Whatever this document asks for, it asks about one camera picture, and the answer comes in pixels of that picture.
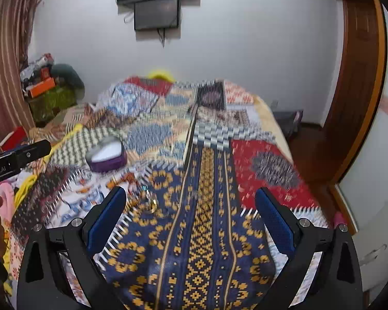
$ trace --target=patchwork bedspread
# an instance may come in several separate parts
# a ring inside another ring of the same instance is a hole
[[[122,139],[129,162],[93,173],[84,154],[107,135]],[[11,221],[13,299],[32,225],[60,227],[84,217],[115,185],[130,193],[132,208],[94,261],[128,309],[253,309],[287,260],[255,210],[259,187],[298,218],[328,226],[270,109],[227,80],[132,77],[112,86],[44,171]],[[155,192],[154,213],[133,201],[132,174]],[[68,258],[60,258],[77,301],[88,304]],[[319,259],[294,303],[304,299]]]

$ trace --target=curtain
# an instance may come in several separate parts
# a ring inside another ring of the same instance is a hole
[[[0,141],[16,127],[23,126],[27,133],[34,127],[19,73],[27,66],[36,4],[37,0],[0,0]]]

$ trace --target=wooden door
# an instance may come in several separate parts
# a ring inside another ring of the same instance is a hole
[[[324,126],[343,162],[337,183],[356,157],[375,115],[382,90],[386,32],[379,0],[344,1],[344,49],[338,83]]]

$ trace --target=orange box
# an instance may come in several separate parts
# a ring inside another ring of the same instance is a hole
[[[36,85],[29,86],[26,88],[26,91],[29,92],[30,97],[36,98],[37,96],[54,88],[55,86],[55,80],[53,78],[48,78]]]

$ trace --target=beige fabric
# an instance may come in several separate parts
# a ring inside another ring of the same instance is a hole
[[[293,163],[292,154],[290,153],[290,149],[286,139],[277,124],[270,107],[264,102],[260,97],[254,95],[253,99],[255,101],[255,110],[260,117],[261,125],[263,130],[267,130],[272,132],[274,137],[276,138],[277,147],[283,153],[283,155]]]

